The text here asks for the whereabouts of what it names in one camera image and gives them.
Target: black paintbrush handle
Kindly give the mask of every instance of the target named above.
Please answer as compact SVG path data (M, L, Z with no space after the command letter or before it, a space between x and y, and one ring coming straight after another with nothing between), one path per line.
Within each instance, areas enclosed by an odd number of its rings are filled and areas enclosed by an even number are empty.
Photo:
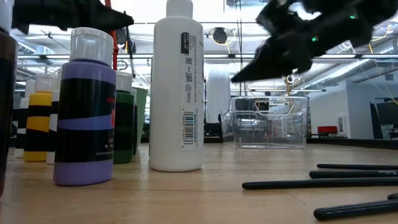
M323 169L398 170L398 166L390 165L318 164L317 167Z
M388 195L388 200L397 200L398 193Z
M388 212L398 212L398 200L318 208L314 211L313 215L317 220L325 221L337 218L358 217Z
M322 178L360 178L360 177L398 177L398 170L367 170L367 171L322 171L310 172L313 179Z
M319 187L369 187L369 186L397 186L398 177L369 177L345 179L314 179L314 180L287 180L268 182L245 182L242 188L246 190L267 189L297 189Z

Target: plastic bin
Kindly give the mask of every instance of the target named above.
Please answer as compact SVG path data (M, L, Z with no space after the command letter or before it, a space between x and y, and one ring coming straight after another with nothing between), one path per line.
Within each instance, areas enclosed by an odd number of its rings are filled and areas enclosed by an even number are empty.
M221 111L225 144L238 149L304 149L308 97L244 96Z

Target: wooden table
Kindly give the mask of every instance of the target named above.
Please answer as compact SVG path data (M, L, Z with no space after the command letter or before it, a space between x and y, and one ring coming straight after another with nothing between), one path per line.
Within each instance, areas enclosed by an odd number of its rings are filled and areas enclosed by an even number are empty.
M385 200L398 187L245 191L244 181L307 179L317 163L398 164L398 151L329 145L301 150L235 151L205 145L202 170L162 173L148 168L148 145L113 179L86 187L57 187L53 167L10 156L1 224L318 223L313 211ZM398 223L398 213L327 223Z

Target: ceiling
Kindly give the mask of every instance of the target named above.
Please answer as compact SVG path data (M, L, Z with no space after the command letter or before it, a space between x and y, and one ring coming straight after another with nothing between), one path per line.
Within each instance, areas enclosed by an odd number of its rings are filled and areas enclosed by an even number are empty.
M236 37L238 31L237 20L242 20L242 36L244 54L253 54L259 45L261 45L267 38L268 33L254 20L264 7L265 3L258 0L257 3L252 4L253 0L243 0L248 2L243 5L241 11L231 6L229 0L192 0L193 1L193 17L203 25L205 36L205 54L239 54L239 41ZM153 53L153 31L154 24L161 18L165 17L166 0L112 0L112 7L118 11L126 11L127 14L132 16L135 24L129 28L131 37L133 38L138 54L152 54ZM307 14L302 6L295 4L293 10L297 11L299 16L304 19L312 19L317 15ZM219 45L211 38L211 32L215 27L224 27L228 35L226 45ZM17 38L20 43L36 49L35 54L45 52L49 54L69 54L70 48L70 34L72 30L62 31L58 27L47 26L31 26L29 35L24 35L18 30L13 30L11 34ZM387 40L396 37L398 32L398 25L396 19L388 21L387 23L380 24L375 27L374 39L377 41L372 42L373 47L383 43ZM349 42L341 44L331 50L328 54L352 54L352 53L365 53L369 52L369 46L359 47L355 50L352 49ZM35 73L39 72L56 72L62 63L67 60L57 60L54 65L44 65L41 62L20 60L20 67ZM137 59L134 61L136 71L140 73L140 78L135 80L135 85L143 86L149 89L150 86L150 59ZM237 60L206 60L206 63L228 63L229 73L234 74L239 71L240 64ZM313 78L317 77L321 72L325 72L337 66L339 63L334 61L317 62L313 65L312 69L303 74L300 79L296 79L295 86L303 85ZM25 80L26 76L19 76L18 79ZM266 80L261 82L248 83L248 88L283 88L284 81L282 78L275 80Z

